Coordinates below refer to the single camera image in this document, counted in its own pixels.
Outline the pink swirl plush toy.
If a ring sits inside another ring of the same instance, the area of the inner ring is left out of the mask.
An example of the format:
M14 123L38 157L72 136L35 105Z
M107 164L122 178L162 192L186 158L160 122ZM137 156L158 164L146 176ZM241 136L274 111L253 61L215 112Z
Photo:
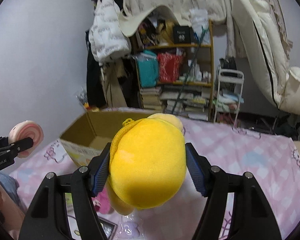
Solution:
M12 128L8 135L8 142L12 144L25 138L31 138L33 145L26 150L20 150L18 158L28 157L43 141L44 133L42 128L34 121L23 121Z

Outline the yellow plush toy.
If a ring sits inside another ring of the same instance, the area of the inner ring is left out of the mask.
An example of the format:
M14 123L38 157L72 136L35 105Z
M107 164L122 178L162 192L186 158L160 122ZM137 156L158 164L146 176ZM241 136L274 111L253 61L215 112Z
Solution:
M123 122L111 142L106 182L115 211L129 215L158 207L179 191L186 177L183 130L171 114Z

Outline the pink hello kitty bedsheet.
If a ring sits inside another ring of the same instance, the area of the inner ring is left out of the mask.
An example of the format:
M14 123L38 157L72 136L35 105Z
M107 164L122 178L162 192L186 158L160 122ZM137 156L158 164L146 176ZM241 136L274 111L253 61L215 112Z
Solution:
M251 172L273 210L282 238L287 238L300 222L300 155L293 140L228 125L182 118L184 137L212 165L225 172L242 175ZM18 182L18 195L29 206L44 176L74 172L72 161L60 140L32 154L12 172ZM143 220L146 239L191 239L206 203L196 191L190 176L178 193L164 205L135 210ZM111 225L112 239L121 215L113 211L102 220Z

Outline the cardboard box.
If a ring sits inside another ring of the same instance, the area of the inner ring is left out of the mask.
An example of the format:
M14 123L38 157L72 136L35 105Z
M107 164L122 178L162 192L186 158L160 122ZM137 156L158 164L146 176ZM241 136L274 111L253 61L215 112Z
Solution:
M112 142L125 120L139 120L153 113L154 111L125 107L88 111L74 121L59 140L78 167L87 166L93 157L101 154L107 143Z

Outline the clear plastic bag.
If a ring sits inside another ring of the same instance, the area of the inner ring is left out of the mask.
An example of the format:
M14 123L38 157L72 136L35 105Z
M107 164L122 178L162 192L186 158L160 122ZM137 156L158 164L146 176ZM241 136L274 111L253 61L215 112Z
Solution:
M145 240L143 220L136 211L129 215L121 215L117 224L117 231L114 239L119 240Z

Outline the black coat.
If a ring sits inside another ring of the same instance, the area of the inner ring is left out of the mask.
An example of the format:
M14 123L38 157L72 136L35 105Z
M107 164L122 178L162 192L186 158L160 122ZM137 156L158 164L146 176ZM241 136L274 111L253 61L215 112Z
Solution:
M85 32L85 42L87 46L87 100L89 107L103 108L107 102L104 97L102 82L100 80L101 67L99 63L94 59L91 51L91 44L89 42L89 31Z

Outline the white metal cart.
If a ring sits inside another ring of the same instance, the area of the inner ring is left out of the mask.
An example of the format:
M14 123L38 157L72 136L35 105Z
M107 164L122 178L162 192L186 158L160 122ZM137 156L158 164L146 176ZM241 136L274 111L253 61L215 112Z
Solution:
M244 74L239 70L223 69L218 71L217 89L213 99L213 122L238 125L238 114L244 102Z

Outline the white puffer jacket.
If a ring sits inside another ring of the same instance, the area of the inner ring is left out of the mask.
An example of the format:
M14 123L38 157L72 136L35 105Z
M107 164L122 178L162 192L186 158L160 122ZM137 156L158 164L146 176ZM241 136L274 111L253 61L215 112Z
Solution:
M130 40L120 28L120 13L115 0L97 0L88 38L91 52L99 64L113 62L131 52Z

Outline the teal bag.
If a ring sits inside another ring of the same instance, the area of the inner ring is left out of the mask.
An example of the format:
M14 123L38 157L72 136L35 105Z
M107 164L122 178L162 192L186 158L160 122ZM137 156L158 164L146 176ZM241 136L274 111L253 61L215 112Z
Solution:
M150 50L144 50L135 57L140 86L142 88L151 88L155 87L159 81L159 62L157 55Z

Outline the cream fabric hat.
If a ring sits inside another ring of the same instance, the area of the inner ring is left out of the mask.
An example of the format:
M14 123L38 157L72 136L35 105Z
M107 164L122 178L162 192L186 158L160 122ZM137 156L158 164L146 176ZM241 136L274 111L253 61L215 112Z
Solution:
M165 6L163 4L152 7L151 9L143 11L142 13L135 16L124 16L123 12L118 12L117 18L123 35L125 37L133 36L138 30L138 27L142 23L142 21L153 12L157 12L164 19L171 20L174 23L182 23L181 14L175 14L168 6Z

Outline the red gift bag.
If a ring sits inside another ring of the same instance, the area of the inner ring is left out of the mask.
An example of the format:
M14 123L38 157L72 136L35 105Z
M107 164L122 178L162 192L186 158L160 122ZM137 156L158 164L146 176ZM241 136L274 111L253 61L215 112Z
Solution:
M159 53L159 81L162 83L172 83L179 79L179 67L183 63L182 55L170 53Z

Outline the wooden bookshelf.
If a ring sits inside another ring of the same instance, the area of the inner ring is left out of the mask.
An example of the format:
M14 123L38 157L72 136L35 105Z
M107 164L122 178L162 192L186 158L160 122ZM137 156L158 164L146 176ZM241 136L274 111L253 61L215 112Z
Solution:
M169 20L145 19L134 55L140 106L146 110L211 120L214 50L212 24L199 33Z

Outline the green mop pole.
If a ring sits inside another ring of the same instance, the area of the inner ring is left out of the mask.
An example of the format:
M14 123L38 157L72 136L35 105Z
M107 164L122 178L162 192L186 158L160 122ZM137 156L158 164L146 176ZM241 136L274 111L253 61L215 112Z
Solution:
M197 57L197 55L198 55L198 51L199 51L199 49L201 48L203 38L204 38L204 36L205 36L205 33L207 32L207 29L204 29L203 27L201 27L201 29L202 29L201 36L200 36L200 38L198 39L198 44L197 44L197 47L196 47L196 49L195 49L195 51L194 51L194 54L193 54L193 57L192 57L192 60L191 60L191 64L190 64L189 69L188 69L188 71L187 71L187 73L186 73L186 75L185 75L185 79L184 79L184 81L183 81L183 84L182 84L181 89L179 90L179 93L178 93L177 99L176 99L176 101L175 101L175 103L174 103L174 105L173 105L171 114L174 114L175 108L177 107L177 104L178 104L178 102L180 101L181 94L183 93L183 90L184 90L184 88L185 88L185 86L186 86L186 84L187 84L187 80L188 80L188 78L189 78L190 72L191 72L191 70L192 70L192 68L193 68L194 62L195 62L196 57Z

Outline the black box with 40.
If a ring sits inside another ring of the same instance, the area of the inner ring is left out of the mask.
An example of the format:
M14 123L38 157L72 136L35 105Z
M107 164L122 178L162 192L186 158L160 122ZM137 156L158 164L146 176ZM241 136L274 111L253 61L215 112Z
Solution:
M173 27L173 40L175 44L191 43L191 29L189 26L175 25Z

